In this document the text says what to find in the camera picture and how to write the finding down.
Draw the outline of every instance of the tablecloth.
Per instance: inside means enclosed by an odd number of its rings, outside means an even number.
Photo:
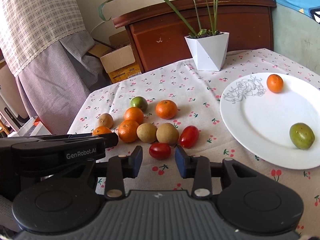
[[[123,121],[124,111],[135,96],[148,101],[145,122],[170,122],[181,133],[188,125],[195,125],[200,132],[199,140],[188,155],[203,155],[212,162],[232,157],[295,190],[303,199],[304,213],[297,227],[302,235],[320,235],[320,168],[290,170],[268,163],[247,151],[225,127],[220,115],[220,97],[228,84],[241,76],[252,73],[274,72],[298,77],[320,90],[320,76],[306,67],[268,49],[257,49],[227,56],[219,72],[198,72],[192,59],[175,62],[154,71],[105,87],[90,94],[81,107],[69,133],[88,133],[97,126],[97,119],[109,113],[115,121],[112,130]],[[155,114],[157,102],[170,99],[178,106],[178,114],[171,120],[162,120]],[[192,188],[193,179],[182,179],[174,161],[174,149],[169,159],[158,161],[148,154],[149,144],[135,141],[106,149],[110,157],[130,153],[136,145],[143,147],[143,162],[136,179],[125,179],[125,189],[180,190]],[[104,178],[99,179],[97,192],[103,194]],[[212,179],[213,193],[221,191],[219,179]]]

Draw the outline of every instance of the white container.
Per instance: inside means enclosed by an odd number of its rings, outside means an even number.
[[[200,39],[185,37],[199,71],[219,71],[226,60],[229,33]]]

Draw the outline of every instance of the green fruit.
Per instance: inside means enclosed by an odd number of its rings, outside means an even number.
[[[290,128],[290,139],[296,147],[306,150],[315,141],[315,135],[309,126],[298,122]]]
[[[135,97],[131,100],[132,107],[138,107],[145,112],[148,108],[148,102],[143,97]]]

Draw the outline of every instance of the white cable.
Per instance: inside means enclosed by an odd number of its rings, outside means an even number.
[[[105,23],[105,22],[108,22],[108,21],[110,21],[110,20],[111,20],[111,17],[110,17],[110,19],[109,19],[109,20],[106,20],[106,21],[100,22],[97,26],[95,26],[95,27],[90,31],[90,35],[91,35],[91,33],[93,32],[93,30],[94,30],[95,28],[99,27],[101,24],[103,24],[103,23]]]
[[[90,31],[90,35],[91,35],[91,33],[94,31],[95,28],[99,27],[99,26],[100,26],[101,24],[103,24],[103,23],[105,23],[105,22],[100,22],[97,26],[95,26],[95,27]]]

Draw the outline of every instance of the wooden cabinet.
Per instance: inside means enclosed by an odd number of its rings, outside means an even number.
[[[172,2],[195,30],[198,22],[193,0]],[[202,28],[210,29],[205,0],[196,0]],[[218,30],[229,32],[228,51],[273,49],[271,7],[274,0],[219,0]],[[125,26],[141,70],[150,71],[191,58],[184,37],[190,30],[166,3],[148,6],[113,19]]]

